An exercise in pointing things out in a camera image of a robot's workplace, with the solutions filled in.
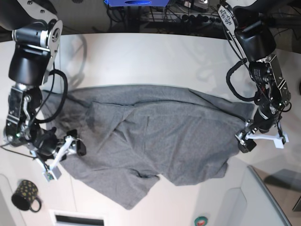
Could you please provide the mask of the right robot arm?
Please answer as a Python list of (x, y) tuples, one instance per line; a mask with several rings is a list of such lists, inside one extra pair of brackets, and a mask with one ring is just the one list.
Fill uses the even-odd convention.
[(56, 129), (45, 130), (41, 124), (53, 121), (67, 98), (68, 85), (52, 116), (39, 120), (37, 114), (46, 102), (40, 86), (49, 76), (66, 75), (53, 67), (57, 55), (63, 22), (48, 0), (3, 0), (0, 3), (0, 25), (12, 32), (15, 51), (8, 76), (14, 81), (8, 96), (8, 115), (4, 127), (6, 145), (27, 146), (34, 159), (53, 159), (63, 141)]

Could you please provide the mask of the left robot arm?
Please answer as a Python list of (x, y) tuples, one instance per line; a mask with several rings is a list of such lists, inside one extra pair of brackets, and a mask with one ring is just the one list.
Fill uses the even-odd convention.
[[(277, 148), (283, 148), (289, 141), (280, 120), (282, 113), (291, 110), (291, 93), (275, 53), (277, 45), (268, 20), (270, 12), (288, 3), (287, 0), (221, 0), (218, 6), (226, 39), (239, 58), (226, 74), (227, 85), (235, 97), (254, 102), (258, 107), (254, 117), (235, 135), (243, 153), (252, 151), (257, 139), (272, 140)], [(242, 65), (257, 87), (254, 97), (241, 96), (231, 83), (232, 74)]]

